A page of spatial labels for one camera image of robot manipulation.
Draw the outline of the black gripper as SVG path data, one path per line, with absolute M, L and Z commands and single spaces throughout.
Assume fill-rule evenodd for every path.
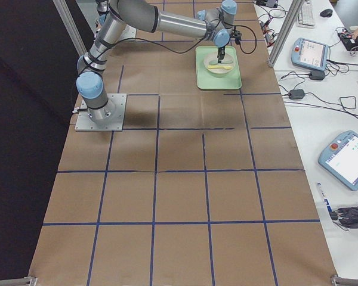
M 223 61 L 225 59 L 225 54 L 226 54 L 226 47 L 222 46 L 218 48 L 218 54 L 217 54 L 217 63 L 221 63 L 221 61 Z

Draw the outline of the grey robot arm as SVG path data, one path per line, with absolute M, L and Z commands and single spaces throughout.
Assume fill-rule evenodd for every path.
M 87 105 L 88 117 L 95 123 L 107 123 L 116 106 L 107 95 L 102 74 L 110 50 L 121 42 L 126 26 L 149 33 L 166 32 L 211 41 L 218 48 L 217 63 L 225 56 L 237 13 L 235 1 L 223 1 L 219 8 L 202 10 L 196 18 L 161 11 L 146 1 L 110 1 L 105 18 L 91 49 L 77 62 L 76 87 Z

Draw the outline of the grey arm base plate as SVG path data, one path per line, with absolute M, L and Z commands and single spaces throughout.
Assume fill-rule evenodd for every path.
M 108 102 L 100 109 L 88 108 L 82 100 L 74 112 L 78 115 L 75 123 L 77 132 L 122 132 L 125 118 L 126 94 L 107 94 Z

